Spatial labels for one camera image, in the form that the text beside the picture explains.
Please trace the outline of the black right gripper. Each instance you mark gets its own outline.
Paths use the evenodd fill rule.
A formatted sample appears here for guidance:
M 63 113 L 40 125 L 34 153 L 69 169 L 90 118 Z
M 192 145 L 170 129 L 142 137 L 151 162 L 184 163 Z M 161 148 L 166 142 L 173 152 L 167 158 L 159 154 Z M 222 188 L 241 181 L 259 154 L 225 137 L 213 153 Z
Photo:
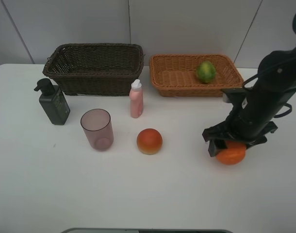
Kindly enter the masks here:
M 205 129 L 202 136 L 209 142 L 210 157 L 216 157 L 222 150 L 229 148 L 229 143 L 244 144 L 247 149 L 267 142 L 266 135 L 275 133 L 277 125 L 257 123 L 239 115 L 239 110 L 231 110 L 227 118 L 212 127 Z

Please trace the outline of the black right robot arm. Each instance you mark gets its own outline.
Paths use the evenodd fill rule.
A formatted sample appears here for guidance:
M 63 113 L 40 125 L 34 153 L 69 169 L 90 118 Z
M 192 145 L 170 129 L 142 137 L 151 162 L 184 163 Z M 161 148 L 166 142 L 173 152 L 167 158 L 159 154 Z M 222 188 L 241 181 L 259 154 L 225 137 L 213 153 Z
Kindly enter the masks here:
M 266 143 L 266 134 L 278 128 L 272 119 L 292 111 L 288 100 L 296 92 L 296 47 L 270 53 L 242 87 L 222 92 L 233 108 L 223 122 L 203 131 L 209 155 L 215 157 L 227 149 L 227 141 L 243 143 L 247 149 Z

